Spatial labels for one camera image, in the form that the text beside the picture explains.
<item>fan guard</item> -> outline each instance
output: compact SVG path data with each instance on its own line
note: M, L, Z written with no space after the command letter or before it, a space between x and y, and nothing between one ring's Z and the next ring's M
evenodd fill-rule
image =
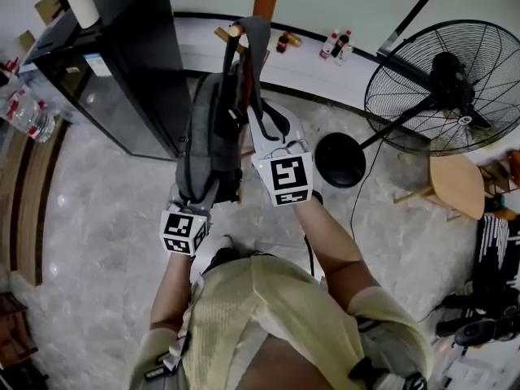
M442 76L446 64L457 77L456 102ZM384 131L420 102L427 106ZM497 141L520 123L519 107L520 41L477 20L436 24L403 41L378 66L365 94L368 123L381 138L399 150L431 156Z

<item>sticker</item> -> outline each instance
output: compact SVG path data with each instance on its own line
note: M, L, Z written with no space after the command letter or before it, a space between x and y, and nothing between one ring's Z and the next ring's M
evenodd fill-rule
M41 133L41 129L34 126L34 127L31 127L31 129L28 131L27 134L30 137L32 137L33 139L36 139L40 133Z
M295 191L290 193L281 193L280 195L276 195L276 204L277 205L285 205L285 204L294 204L295 202L303 202L307 201L307 194L309 191Z
M261 160L253 155L251 162L260 174L274 206L310 200L313 187L311 152Z
M170 214L168 217L165 234L172 234L173 236L189 237L192 230L193 217L183 214Z
M306 170L301 158L283 158L271 162L275 191L307 185Z
M83 58L90 65L96 76L112 76L110 69L100 54L86 54Z
M195 250L198 249L198 246L201 245L202 243L202 240L204 240L204 238L206 237L207 235L207 232L206 232L206 225L203 225L201 227L201 229L198 231L197 235L195 236L195 238L193 239L193 247L195 248Z
M189 246L187 241L177 240L176 238L165 238L164 244L169 251L189 254Z

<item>electric fan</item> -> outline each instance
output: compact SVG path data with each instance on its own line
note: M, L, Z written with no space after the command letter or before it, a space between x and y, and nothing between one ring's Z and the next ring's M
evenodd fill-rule
M520 41L488 22L436 24L403 41L376 69L365 93L375 135L358 144L325 136L315 152L322 177L349 188L365 174L363 150L383 139L411 154L479 149L520 121Z

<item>beige shirt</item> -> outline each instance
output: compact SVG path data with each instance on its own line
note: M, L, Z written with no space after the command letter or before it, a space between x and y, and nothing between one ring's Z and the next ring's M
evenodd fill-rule
M399 375L406 377L419 371L429 377L431 373L429 345L417 323L382 288L360 292L346 314L314 278L292 263L271 256L253 256L217 267L204 276L204 284L193 300L189 324L192 338L183 357L190 388L227 388L237 345L259 310L268 313L286 335L281 340L270 334L239 380L238 388L246 383L247 388L256 388L254 383L266 385L265 379L272 381L272 368L280 363L269 360L278 357L293 360L300 371L303 368L309 374L304 383L314 377L316 383L323 384L314 388L363 388L350 380L348 373L366 355L366 348L376 366L384 363ZM355 317L383 324L375 336L366 339L358 332ZM162 329L145 337L130 388L139 387L150 362L166 352L175 338L173 331ZM262 375L262 371L271 373ZM292 376L296 377L288 374L286 381Z

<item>refrigerator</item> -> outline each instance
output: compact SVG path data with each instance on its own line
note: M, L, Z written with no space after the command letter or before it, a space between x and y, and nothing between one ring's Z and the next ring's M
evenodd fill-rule
M94 2L96 24L82 29L66 11L27 62L128 154L176 160L192 100L170 0Z

